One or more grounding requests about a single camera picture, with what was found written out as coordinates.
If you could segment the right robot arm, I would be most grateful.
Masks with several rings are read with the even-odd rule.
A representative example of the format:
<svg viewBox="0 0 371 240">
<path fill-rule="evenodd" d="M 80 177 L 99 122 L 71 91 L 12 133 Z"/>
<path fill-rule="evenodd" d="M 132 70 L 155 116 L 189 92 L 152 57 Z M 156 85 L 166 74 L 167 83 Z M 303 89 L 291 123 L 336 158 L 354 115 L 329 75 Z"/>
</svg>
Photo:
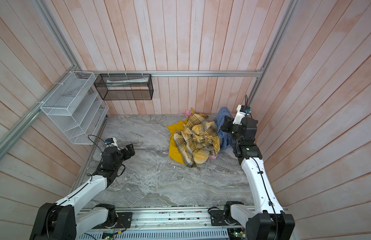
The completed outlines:
<svg viewBox="0 0 371 240">
<path fill-rule="evenodd" d="M 238 113 L 235 118 L 226 116 L 220 128 L 234 140 L 233 152 L 247 177 L 254 200 L 253 211 L 242 202 L 226 202 L 221 222 L 241 225 L 248 240 L 288 240 L 295 221 L 291 214 L 284 212 L 272 190 L 261 152 L 254 142 L 256 125 L 256 120 Z"/>
</svg>

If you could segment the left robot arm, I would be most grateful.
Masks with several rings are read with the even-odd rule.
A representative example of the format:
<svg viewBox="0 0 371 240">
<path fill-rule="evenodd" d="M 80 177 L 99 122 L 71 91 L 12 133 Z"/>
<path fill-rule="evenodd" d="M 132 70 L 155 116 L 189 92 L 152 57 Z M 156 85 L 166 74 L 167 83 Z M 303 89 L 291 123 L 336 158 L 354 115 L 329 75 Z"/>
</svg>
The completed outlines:
<svg viewBox="0 0 371 240">
<path fill-rule="evenodd" d="M 80 213 L 88 202 L 121 176 L 119 169 L 125 166 L 124 161 L 135 155 L 133 144 L 122 149 L 111 139 L 106 143 L 108 146 L 102 152 L 98 168 L 84 184 L 55 203 L 45 203 L 39 208 L 30 239 L 75 240 L 96 226 L 114 229 L 118 225 L 116 208 L 110 204 L 98 204 L 91 211 Z"/>
</svg>

